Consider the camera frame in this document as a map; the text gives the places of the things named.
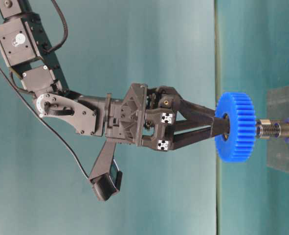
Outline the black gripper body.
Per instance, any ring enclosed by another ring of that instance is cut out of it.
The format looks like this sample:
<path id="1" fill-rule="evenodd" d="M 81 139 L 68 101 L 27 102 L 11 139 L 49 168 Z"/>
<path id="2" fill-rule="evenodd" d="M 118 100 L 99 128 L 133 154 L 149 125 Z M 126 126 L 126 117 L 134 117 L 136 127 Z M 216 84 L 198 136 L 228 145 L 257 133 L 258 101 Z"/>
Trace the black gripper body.
<path id="1" fill-rule="evenodd" d="M 177 111 L 178 93 L 173 87 L 149 89 L 133 83 L 123 100 L 110 102 L 106 137 L 117 143 L 172 150 Z"/>

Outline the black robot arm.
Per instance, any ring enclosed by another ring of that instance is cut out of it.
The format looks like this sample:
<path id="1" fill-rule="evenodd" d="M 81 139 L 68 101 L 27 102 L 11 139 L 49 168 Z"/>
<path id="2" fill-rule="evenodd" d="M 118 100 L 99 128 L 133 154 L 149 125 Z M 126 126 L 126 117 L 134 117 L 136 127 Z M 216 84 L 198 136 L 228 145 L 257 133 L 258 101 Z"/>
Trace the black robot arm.
<path id="1" fill-rule="evenodd" d="M 72 125 L 79 135 L 105 136 L 104 150 L 118 143 L 175 150 L 228 134 L 230 122 L 212 109 L 183 99 L 173 88 L 133 83 L 123 99 L 86 96 L 69 89 L 41 18 L 26 0 L 0 0 L 0 53 L 11 76 L 32 97 L 38 118 Z"/>

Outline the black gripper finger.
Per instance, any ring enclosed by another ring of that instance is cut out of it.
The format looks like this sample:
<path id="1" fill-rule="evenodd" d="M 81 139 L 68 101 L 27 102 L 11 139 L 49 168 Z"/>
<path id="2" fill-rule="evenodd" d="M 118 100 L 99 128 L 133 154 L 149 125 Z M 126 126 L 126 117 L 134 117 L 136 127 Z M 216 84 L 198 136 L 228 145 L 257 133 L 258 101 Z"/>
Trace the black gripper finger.
<path id="1" fill-rule="evenodd" d="M 173 89 L 174 104 L 173 111 L 177 115 L 180 113 L 186 120 L 193 122 L 230 122 L 228 117 L 215 116 L 215 110 L 189 102 Z"/>
<path id="2" fill-rule="evenodd" d="M 176 150 L 193 143 L 210 139 L 212 137 L 227 134 L 230 131 L 230 121 L 228 118 L 215 117 L 210 125 L 205 125 L 202 129 L 174 134 L 173 140 L 169 145 L 169 150 Z"/>

